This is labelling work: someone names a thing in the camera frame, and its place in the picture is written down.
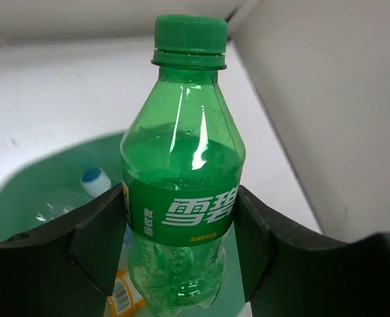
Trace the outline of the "orange juice bottle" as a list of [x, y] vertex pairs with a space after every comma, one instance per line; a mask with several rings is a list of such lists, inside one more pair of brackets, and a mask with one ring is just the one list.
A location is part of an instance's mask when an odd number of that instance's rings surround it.
[[146, 302], [132, 284], [129, 272], [126, 269], [119, 269], [115, 277], [112, 296], [109, 296], [106, 301], [104, 316], [134, 316], [145, 306]]

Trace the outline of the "green soda bottle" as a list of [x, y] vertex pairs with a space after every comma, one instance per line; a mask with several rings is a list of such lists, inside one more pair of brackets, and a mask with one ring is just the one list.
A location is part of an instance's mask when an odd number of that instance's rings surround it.
[[218, 84], [221, 18], [156, 18], [158, 79], [120, 144], [131, 280], [155, 316], [210, 307], [246, 152]]

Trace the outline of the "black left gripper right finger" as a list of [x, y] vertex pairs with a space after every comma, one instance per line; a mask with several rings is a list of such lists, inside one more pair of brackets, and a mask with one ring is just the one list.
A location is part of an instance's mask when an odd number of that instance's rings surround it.
[[254, 316], [390, 316], [390, 232], [342, 242], [240, 186], [234, 227]]

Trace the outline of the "clear unlabelled plastic bottle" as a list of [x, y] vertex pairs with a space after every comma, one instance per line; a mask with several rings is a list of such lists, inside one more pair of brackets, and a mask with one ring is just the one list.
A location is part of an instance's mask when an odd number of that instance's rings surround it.
[[80, 183], [81, 192], [69, 188], [59, 188], [44, 194], [38, 201], [26, 228], [33, 229], [50, 222], [89, 203], [112, 187], [112, 181], [100, 167], [86, 170], [81, 177]]

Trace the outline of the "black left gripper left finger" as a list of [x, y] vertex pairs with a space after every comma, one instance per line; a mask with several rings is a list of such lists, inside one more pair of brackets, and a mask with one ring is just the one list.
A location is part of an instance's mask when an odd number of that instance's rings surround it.
[[103, 316], [125, 234], [123, 187], [0, 241], [0, 316]]

